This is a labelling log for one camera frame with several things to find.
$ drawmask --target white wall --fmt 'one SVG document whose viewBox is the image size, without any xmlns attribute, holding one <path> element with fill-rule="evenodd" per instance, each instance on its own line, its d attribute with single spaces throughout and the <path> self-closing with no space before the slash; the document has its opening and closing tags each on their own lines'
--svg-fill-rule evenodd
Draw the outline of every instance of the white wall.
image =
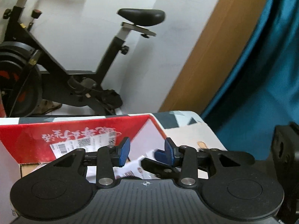
<svg viewBox="0 0 299 224">
<path fill-rule="evenodd" d="M 125 7 L 150 9 L 155 1 L 28 0 L 22 22 L 28 24 L 31 10 L 40 9 L 43 14 L 32 28 L 34 36 L 66 69 L 95 71 L 101 56 L 124 21 L 116 14 L 117 10 Z M 1 16 L 15 2 L 0 0 Z M 6 23 L 0 19 L 0 39 Z M 104 88 L 120 90 L 124 72 L 139 37 L 139 33 L 129 35 L 126 45 L 130 51 L 125 56 L 120 54 L 117 57 L 103 82 Z"/>
<path fill-rule="evenodd" d="M 123 113 L 158 111 L 217 1 L 156 0 L 166 20 L 151 28 L 157 37 L 138 41 L 120 91 Z"/>
</svg>

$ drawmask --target pedal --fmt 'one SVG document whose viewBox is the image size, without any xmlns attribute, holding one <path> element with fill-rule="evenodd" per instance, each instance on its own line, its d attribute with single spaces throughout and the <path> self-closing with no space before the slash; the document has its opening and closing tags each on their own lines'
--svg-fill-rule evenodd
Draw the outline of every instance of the pedal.
<svg viewBox="0 0 299 224">
<path fill-rule="evenodd" d="M 74 76 L 71 76 L 68 80 L 68 85 L 74 90 L 77 95 L 82 96 L 88 94 L 93 88 L 95 88 L 97 86 L 97 83 L 91 78 L 83 78 L 83 80 L 79 82 L 75 79 Z"/>
<path fill-rule="evenodd" d="M 123 104 L 120 95 L 114 90 L 104 90 L 101 93 L 101 101 L 108 105 L 111 109 L 117 109 Z"/>
</svg>

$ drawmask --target seat post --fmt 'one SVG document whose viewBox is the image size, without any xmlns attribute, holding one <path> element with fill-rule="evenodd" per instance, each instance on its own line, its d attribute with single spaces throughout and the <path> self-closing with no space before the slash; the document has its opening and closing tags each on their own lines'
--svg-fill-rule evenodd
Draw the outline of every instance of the seat post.
<svg viewBox="0 0 299 224">
<path fill-rule="evenodd" d="M 149 36 L 156 36 L 154 32 L 151 32 L 148 29 L 133 24 L 122 23 L 121 29 L 119 30 L 117 35 L 114 36 L 95 72 L 96 75 L 94 77 L 94 80 L 97 82 L 98 85 L 100 85 L 103 82 L 107 72 L 109 71 L 110 66 L 112 65 L 118 52 L 122 49 L 122 46 L 125 43 L 126 38 L 128 37 L 131 30 Z"/>
</svg>

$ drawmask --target crosshair marking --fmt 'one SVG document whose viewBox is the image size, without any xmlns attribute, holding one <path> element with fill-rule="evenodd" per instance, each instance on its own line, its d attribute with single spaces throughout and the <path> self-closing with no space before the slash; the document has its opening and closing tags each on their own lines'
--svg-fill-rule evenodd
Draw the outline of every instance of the crosshair marking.
<svg viewBox="0 0 299 224">
<path fill-rule="evenodd" d="M 145 182 L 143 182 L 142 183 L 144 186 L 149 186 L 151 183 L 150 182 L 147 182 L 147 181 L 145 181 Z"/>
</svg>

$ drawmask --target ridged surface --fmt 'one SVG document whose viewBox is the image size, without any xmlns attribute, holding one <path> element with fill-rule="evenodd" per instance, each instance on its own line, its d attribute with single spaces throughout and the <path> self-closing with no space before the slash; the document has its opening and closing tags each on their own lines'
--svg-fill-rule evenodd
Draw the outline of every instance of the ridged surface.
<svg viewBox="0 0 299 224">
<path fill-rule="evenodd" d="M 201 202 L 195 191 L 178 188 L 172 180 L 123 179 L 114 188 L 99 190 L 88 206 L 70 217 L 55 221 L 34 221 L 19 217 L 13 223 L 237 224 L 242 222 L 231 221 L 213 213 Z M 274 218 L 268 218 L 250 223 L 278 222 Z"/>
</svg>

